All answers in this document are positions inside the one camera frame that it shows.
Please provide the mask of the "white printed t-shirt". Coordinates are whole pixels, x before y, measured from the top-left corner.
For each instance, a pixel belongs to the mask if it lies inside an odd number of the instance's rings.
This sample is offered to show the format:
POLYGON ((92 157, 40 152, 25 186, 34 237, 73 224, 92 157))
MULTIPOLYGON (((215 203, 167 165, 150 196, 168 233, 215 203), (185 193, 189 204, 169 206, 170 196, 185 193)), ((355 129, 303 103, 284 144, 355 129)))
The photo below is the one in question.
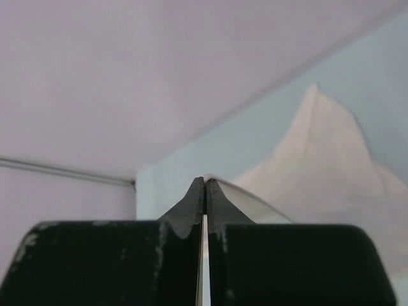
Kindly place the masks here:
POLYGON ((311 85, 272 155, 230 182, 227 199, 258 223, 352 224, 390 278, 407 278, 407 186, 375 162, 353 114, 311 85))

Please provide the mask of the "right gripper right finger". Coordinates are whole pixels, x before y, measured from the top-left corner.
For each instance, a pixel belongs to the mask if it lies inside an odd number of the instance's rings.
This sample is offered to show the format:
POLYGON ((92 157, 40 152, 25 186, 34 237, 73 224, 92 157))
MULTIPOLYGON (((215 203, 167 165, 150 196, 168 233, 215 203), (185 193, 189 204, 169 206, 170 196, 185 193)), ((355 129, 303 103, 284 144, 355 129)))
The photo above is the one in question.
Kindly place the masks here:
POLYGON ((236 207, 221 189, 216 179, 206 183, 208 235, 220 236, 226 224, 255 224, 247 215, 236 207))

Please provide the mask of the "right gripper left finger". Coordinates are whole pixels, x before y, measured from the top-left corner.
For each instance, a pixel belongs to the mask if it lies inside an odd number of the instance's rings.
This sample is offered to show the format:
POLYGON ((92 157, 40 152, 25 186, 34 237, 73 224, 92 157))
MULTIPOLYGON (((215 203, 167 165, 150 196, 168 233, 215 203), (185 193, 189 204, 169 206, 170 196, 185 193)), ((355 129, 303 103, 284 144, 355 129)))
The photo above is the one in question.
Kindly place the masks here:
POLYGON ((196 177, 184 197, 165 212, 158 221, 167 222, 175 234, 186 239, 195 225, 201 223, 204 206, 204 179, 196 177))

